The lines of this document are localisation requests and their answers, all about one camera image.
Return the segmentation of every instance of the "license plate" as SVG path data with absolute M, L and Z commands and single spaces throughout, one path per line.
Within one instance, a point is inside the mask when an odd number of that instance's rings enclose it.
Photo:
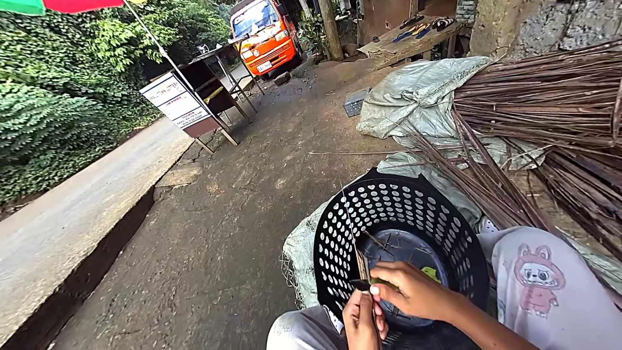
M 263 72 L 264 70 L 266 70 L 268 68 L 272 68 L 272 64 L 270 63 L 270 61 L 268 61 L 266 63 L 262 63 L 262 64 L 257 66 L 257 70 L 259 71 L 259 73 Z

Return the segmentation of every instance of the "pink cartoon character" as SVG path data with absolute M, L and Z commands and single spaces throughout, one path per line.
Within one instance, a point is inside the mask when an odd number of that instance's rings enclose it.
M 525 288 L 521 295 L 521 308 L 528 313 L 546 318 L 550 307 L 559 306 L 553 290 L 566 285 L 564 274 L 550 260 L 550 248 L 541 245 L 532 253 L 525 243 L 518 247 L 518 260 L 514 265 L 516 279 Z

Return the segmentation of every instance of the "black plastic basket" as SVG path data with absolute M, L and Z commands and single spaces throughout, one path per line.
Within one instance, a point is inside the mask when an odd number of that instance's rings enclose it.
M 363 231 L 378 242 L 388 241 L 388 247 L 378 247 Z M 368 257 L 370 268 L 380 259 L 432 267 L 439 281 L 486 311 L 488 269 L 480 243 L 456 207 L 423 176 L 381 174 L 373 168 L 340 191 L 322 213 L 313 245 L 318 301 L 341 321 L 354 290 L 348 281 L 359 278 L 355 247 Z M 387 348 L 474 346 L 447 323 L 408 318 L 392 305 L 383 309 L 390 329 Z

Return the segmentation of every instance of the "hand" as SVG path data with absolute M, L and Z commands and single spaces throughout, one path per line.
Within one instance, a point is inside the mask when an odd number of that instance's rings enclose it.
M 448 321 L 453 307 L 463 298 L 406 262 L 378 262 L 370 274 L 399 288 L 398 292 L 374 284 L 369 289 L 374 300 L 386 300 L 410 316 Z
M 375 320 L 372 320 L 371 308 L 376 312 Z M 381 350 L 378 348 L 374 321 L 380 338 L 384 339 L 389 332 L 389 326 L 384 320 L 382 308 L 372 300 L 369 293 L 354 290 L 348 304 L 343 308 L 343 324 L 349 350 Z

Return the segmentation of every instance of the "pants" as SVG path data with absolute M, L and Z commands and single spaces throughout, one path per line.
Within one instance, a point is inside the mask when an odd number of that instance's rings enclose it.
M 513 227 L 480 234 L 497 281 L 498 319 L 540 349 L 619 349 L 622 313 L 583 258 L 548 232 Z M 347 349 L 327 311 L 278 317 L 272 349 Z

